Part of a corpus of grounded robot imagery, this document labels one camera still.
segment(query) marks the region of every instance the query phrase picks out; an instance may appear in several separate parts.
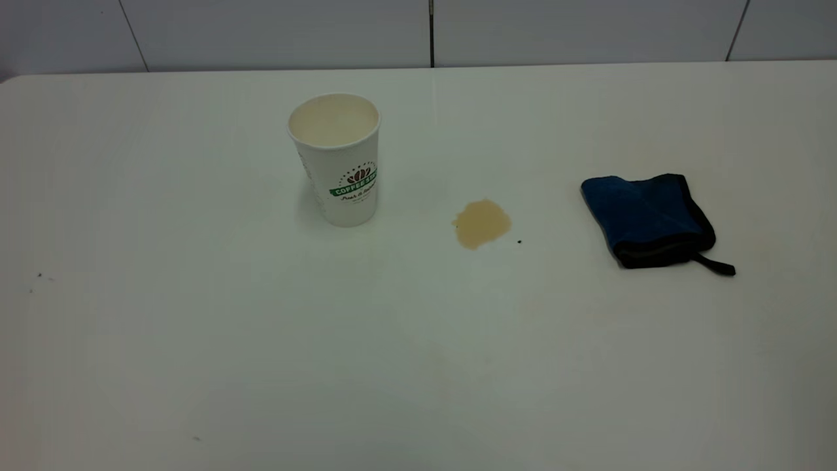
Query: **coffee spill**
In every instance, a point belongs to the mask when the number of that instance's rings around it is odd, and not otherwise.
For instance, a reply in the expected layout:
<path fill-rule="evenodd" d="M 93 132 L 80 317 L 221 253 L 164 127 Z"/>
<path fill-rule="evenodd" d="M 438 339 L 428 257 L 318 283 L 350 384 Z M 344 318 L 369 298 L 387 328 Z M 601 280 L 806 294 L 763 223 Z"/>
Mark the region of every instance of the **coffee spill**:
<path fill-rule="evenodd" d="M 490 199 L 468 203 L 465 210 L 456 215 L 456 238 L 469 250 L 496 240 L 511 229 L 511 218 Z"/>

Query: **cup rim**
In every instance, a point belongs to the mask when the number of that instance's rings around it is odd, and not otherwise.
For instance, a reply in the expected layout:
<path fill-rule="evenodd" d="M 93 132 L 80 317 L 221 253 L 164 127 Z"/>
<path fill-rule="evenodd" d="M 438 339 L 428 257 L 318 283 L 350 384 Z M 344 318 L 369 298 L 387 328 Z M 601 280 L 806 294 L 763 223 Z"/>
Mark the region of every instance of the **cup rim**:
<path fill-rule="evenodd" d="M 309 144 L 308 142 L 303 142 L 300 139 L 297 139 L 296 136 L 294 136 L 294 133 L 290 131 L 290 119 L 292 117 L 294 117 L 294 113 L 296 113 L 297 110 L 299 110 L 303 106 L 307 105 L 310 101 L 317 100 L 319 98 L 322 98 L 323 96 L 334 96 L 334 95 L 355 96 L 357 98 L 363 99 L 364 101 L 366 101 L 367 103 L 372 105 L 372 107 L 375 108 L 375 112 L 377 112 L 377 122 L 375 123 L 375 127 L 373 127 L 372 130 L 366 136 L 361 137 L 360 139 L 357 139 L 356 141 L 352 141 L 352 142 L 349 142 L 349 143 L 346 143 L 346 144 L 340 144 L 339 146 L 315 146 L 313 144 Z M 317 96 L 312 96 L 311 98 L 303 101 L 296 108 L 294 108 L 293 111 L 290 112 L 290 116 L 288 116 L 288 122 L 285 124 L 285 130 L 288 132 L 288 135 L 290 136 L 291 139 L 294 140 L 294 142 L 296 142 L 297 144 L 301 144 L 301 145 L 303 145 L 307 148 L 323 150 L 323 151 L 335 151 L 335 150 L 340 150 L 340 149 L 343 149 L 343 148 L 350 148 L 352 146 L 356 146 L 357 144 L 360 144 L 361 142 L 366 141 L 368 138 L 374 136 L 379 127 L 381 127 L 381 110 L 379 110 L 377 108 L 377 106 L 375 105 L 374 102 L 372 102 L 372 100 L 369 100 L 368 98 L 366 98 L 363 95 L 358 95 L 356 93 L 346 93 L 346 92 L 342 92 L 342 91 L 333 91 L 333 92 L 329 92 L 329 93 L 322 93 L 322 94 L 317 95 Z"/>

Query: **green banner label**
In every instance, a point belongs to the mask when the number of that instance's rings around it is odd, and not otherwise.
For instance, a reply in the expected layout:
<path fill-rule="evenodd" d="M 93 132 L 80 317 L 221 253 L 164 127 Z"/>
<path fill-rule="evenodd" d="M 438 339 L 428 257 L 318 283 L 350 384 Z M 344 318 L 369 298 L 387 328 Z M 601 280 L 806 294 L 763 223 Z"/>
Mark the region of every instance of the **green banner label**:
<path fill-rule="evenodd" d="M 367 177 L 354 184 L 346 185 L 340 188 L 330 189 L 328 190 L 328 192 L 331 193 L 332 196 L 341 196 L 343 194 L 349 194 L 353 191 L 358 191 L 359 189 L 375 181 L 375 177 L 377 177 L 377 169 L 373 170 Z"/>

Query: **blue cloth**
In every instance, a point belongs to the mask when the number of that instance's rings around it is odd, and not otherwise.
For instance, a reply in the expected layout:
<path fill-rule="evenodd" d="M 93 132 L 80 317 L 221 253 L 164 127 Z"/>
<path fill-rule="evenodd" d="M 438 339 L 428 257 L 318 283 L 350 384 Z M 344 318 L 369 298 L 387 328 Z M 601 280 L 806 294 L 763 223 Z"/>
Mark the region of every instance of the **blue cloth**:
<path fill-rule="evenodd" d="M 686 177 L 667 173 L 629 182 L 619 177 L 581 185 L 593 217 L 625 268 L 666 267 L 695 260 L 721 275 L 735 267 L 700 254 L 715 245 L 715 230 L 695 204 Z"/>
<path fill-rule="evenodd" d="M 643 243 L 672 234 L 703 232 L 686 208 L 678 177 L 669 173 L 636 182 L 601 177 L 581 185 L 611 250 L 621 241 Z"/>

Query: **coffee bean logo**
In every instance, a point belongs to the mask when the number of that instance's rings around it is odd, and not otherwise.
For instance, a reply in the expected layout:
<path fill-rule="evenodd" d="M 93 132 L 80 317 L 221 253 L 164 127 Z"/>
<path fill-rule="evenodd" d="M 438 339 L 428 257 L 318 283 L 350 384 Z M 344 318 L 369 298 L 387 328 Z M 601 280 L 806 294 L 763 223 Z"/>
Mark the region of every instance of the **coffee bean logo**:
<path fill-rule="evenodd" d="M 356 171 L 354 175 L 349 177 L 346 181 L 350 184 L 355 184 L 366 178 L 370 173 L 371 172 L 369 171 L 369 168 L 361 168 L 360 170 Z"/>

